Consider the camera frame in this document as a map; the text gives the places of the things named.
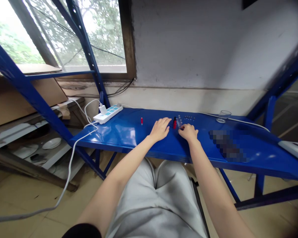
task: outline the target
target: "cardboard box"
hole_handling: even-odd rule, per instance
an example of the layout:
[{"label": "cardboard box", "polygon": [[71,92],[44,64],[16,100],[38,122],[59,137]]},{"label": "cardboard box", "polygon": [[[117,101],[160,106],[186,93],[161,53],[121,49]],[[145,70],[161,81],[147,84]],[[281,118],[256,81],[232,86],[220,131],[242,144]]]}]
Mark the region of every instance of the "cardboard box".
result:
[{"label": "cardboard box", "polygon": [[[27,67],[28,70],[25,71],[27,74],[33,74],[35,71],[47,73],[60,70],[45,64],[41,66],[35,65],[35,67],[31,66],[32,70],[29,68],[30,67]],[[49,106],[54,106],[58,103],[67,101],[67,96],[54,78],[34,80],[32,81],[32,85]],[[14,88],[14,86],[12,86],[6,78],[0,76],[0,125],[35,112],[36,110]]]}]

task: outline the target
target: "window frame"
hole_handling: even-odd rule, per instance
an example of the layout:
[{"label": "window frame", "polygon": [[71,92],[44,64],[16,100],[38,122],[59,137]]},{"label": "window frame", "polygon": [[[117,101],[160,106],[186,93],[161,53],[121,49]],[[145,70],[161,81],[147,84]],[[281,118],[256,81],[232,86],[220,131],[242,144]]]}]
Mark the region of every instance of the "window frame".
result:
[{"label": "window frame", "polygon": [[[44,40],[41,32],[32,18],[29,10],[27,9],[23,0],[8,0],[13,7],[15,13],[20,19],[23,27],[29,34],[31,40],[39,50],[40,55],[46,64],[54,67],[60,67],[55,65],[56,59],[50,52],[47,42]],[[136,61],[135,61],[135,50],[134,50],[134,38],[133,38],[133,27],[131,19],[131,1],[118,0],[119,12],[122,25],[124,52],[127,73],[101,73],[104,82],[122,82],[136,78]],[[92,74],[80,74],[71,75],[57,78],[61,82],[89,82],[94,81]]]}]

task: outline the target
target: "white power strip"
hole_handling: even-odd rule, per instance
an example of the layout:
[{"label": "white power strip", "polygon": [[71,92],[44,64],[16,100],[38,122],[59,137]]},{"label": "white power strip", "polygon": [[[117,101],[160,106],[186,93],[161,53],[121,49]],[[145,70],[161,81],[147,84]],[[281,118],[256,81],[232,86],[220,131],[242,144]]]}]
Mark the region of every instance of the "white power strip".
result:
[{"label": "white power strip", "polygon": [[122,106],[113,105],[107,109],[107,113],[105,115],[99,113],[98,115],[94,116],[93,119],[95,122],[98,122],[99,124],[104,124],[107,121],[109,121],[109,119],[111,119],[113,116],[115,116],[118,112],[120,112],[122,109]]}]

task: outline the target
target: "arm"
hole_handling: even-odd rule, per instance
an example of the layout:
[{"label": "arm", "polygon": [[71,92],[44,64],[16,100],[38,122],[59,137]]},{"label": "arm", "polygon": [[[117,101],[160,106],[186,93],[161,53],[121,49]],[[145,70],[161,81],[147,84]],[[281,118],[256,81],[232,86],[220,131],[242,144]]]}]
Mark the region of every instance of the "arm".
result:
[{"label": "arm", "polygon": [[179,134],[189,143],[196,177],[218,236],[220,238],[255,237],[236,210],[218,173],[197,139],[199,131],[190,124],[183,127],[184,130],[179,130]]},{"label": "arm", "polygon": [[105,237],[109,223],[116,210],[122,192],[150,148],[169,132],[167,125],[171,119],[163,118],[155,122],[150,135],[129,152],[110,172],[92,200],[84,209],[77,223],[89,223],[97,227]]}]

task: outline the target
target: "gray pants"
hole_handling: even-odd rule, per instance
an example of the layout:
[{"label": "gray pants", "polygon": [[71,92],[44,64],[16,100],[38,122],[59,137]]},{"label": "gray pants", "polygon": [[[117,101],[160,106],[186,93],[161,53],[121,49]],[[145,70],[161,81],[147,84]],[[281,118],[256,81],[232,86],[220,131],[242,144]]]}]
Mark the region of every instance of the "gray pants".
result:
[{"label": "gray pants", "polygon": [[128,181],[106,237],[206,237],[192,182],[179,162],[144,159]]}]

